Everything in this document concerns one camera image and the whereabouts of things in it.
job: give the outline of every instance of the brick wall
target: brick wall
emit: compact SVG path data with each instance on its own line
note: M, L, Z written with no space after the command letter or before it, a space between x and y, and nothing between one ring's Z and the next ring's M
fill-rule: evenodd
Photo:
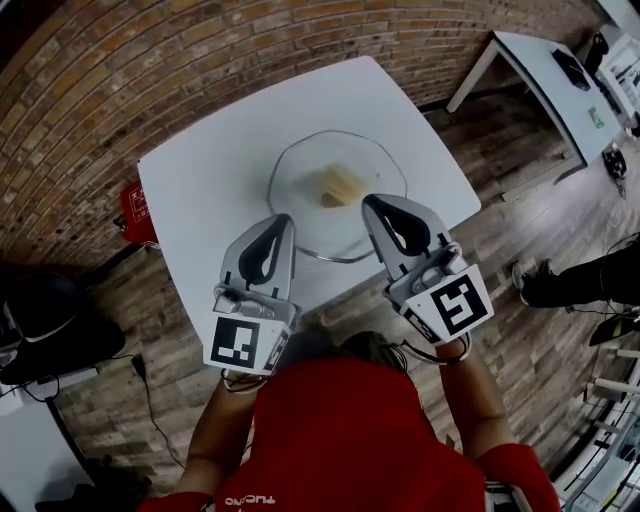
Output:
M96 266L136 161L268 85L372 55L418 105L450 96L492 29L575 45L592 0L68 0L0 73L0 250Z

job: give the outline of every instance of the person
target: person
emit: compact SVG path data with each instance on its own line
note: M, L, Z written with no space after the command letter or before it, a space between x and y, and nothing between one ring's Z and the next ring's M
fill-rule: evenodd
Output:
M440 368L463 456L437 440L406 365L381 335L360 333L339 353L281 364L296 336L257 393L217 386L174 493L139 512L197 512L214 501L218 512L485 511L489 481L514 486L530 507L520 510L560 510L534 451L517 443L476 349ZM436 351L456 357L463 344ZM240 465L252 419L251 456Z
M516 262L511 272L513 284L522 301L534 308L567 307L598 300L640 306L639 240L640 237L635 238L617 252L571 267L559 275L553 273L549 260L542 263L537 274L525 272L521 263Z

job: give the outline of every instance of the transparent plate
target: transparent plate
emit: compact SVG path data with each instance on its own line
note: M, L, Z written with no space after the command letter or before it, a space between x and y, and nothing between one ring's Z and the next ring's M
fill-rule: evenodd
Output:
M362 197L348 206L322 206L322 181L331 165L347 169L366 183L363 196L407 196L402 171L379 143L327 130L292 144L280 155L267 202L272 213L286 213L294 220L299 250L323 260L355 263L373 254L360 213Z

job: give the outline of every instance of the red fire extinguisher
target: red fire extinguisher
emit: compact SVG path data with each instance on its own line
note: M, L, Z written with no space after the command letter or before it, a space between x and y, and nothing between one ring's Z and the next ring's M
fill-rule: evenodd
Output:
M120 202L122 215L114 222L120 227L122 237L134 244L157 248L158 237L153 229L142 184L138 181L120 192Z

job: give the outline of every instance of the white desk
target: white desk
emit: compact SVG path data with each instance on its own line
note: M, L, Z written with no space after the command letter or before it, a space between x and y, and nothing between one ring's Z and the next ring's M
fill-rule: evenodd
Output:
M201 339L213 336L213 289L227 247L270 215L265 199L278 156L330 129L382 144L403 171L408 197L435 210L448 228L480 209L440 138L369 57L244 98L177 134L138 166L160 247ZM344 265L297 251L291 300L308 311L382 270L375 255Z
M556 49L573 55L566 46L553 41L493 32L489 46L447 106L449 112L454 112L493 60L502 55L536 95L572 148L574 154L570 158L505 193L503 198L506 201L567 172L587 167L620 131L615 114L591 77L585 71L591 90L575 87L553 58L552 53ZM601 128L596 127L589 114L592 108L604 123Z

